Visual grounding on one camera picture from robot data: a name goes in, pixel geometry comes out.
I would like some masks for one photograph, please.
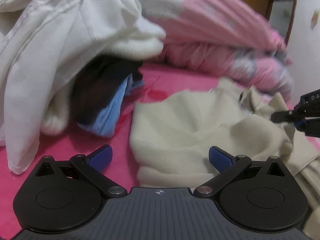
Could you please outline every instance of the wooden door frame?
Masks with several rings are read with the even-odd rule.
[[[270,16],[271,16],[271,12],[272,12],[272,6],[273,6],[273,2],[274,1],[281,1],[281,0],[269,0],[268,6],[267,6],[266,15],[265,15],[265,18],[268,21],[270,20]],[[296,12],[296,6],[297,6],[297,0],[293,0],[290,23],[289,23],[289,27],[288,27],[287,36],[285,38],[285,43],[286,44],[288,44],[288,42],[289,42],[289,38],[290,38],[292,26],[293,26],[293,21],[294,21],[294,15],[295,15],[295,12]]]

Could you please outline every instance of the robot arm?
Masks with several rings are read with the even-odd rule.
[[[274,123],[293,122],[296,129],[306,136],[320,138],[320,90],[301,96],[292,111],[275,112],[271,115]]]

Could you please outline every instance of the doorway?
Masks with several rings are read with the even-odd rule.
[[[285,39],[289,42],[294,21],[297,0],[242,0],[257,13],[263,15]]]

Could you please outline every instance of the mirror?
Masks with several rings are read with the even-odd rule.
[[[293,0],[274,1],[269,22],[280,35],[285,39],[287,37],[292,14]]]

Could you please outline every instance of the blue gripper pad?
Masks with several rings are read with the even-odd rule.
[[[209,150],[209,162],[217,171],[223,172],[233,165],[236,159],[219,147],[212,146]]]
[[[299,126],[303,125],[304,123],[307,123],[308,121],[306,119],[302,119],[299,122],[293,122],[293,125],[295,126],[295,128],[298,128]]]
[[[102,172],[112,160],[112,148],[110,145],[104,145],[90,153],[84,160],[96,171]]]

